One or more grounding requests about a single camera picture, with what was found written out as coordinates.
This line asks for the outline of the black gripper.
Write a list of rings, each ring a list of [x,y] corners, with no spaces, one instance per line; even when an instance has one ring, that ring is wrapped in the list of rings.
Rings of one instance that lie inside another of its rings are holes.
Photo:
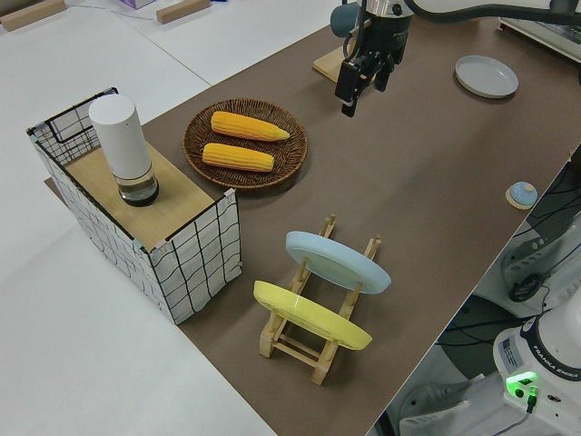
[[[385,91],[395,64],[403,58],[409,32],[409,17],[407,15],[389,15],[379,17],[365,14],[362,42],[359,44],[358,56],[382,57],[378,71],[374,77],[374,87]],[[365,87],[366,75],[363,58],[343,60],[340,65],[335,96],[341,101],[341,112],[353,116],[357,101]]]

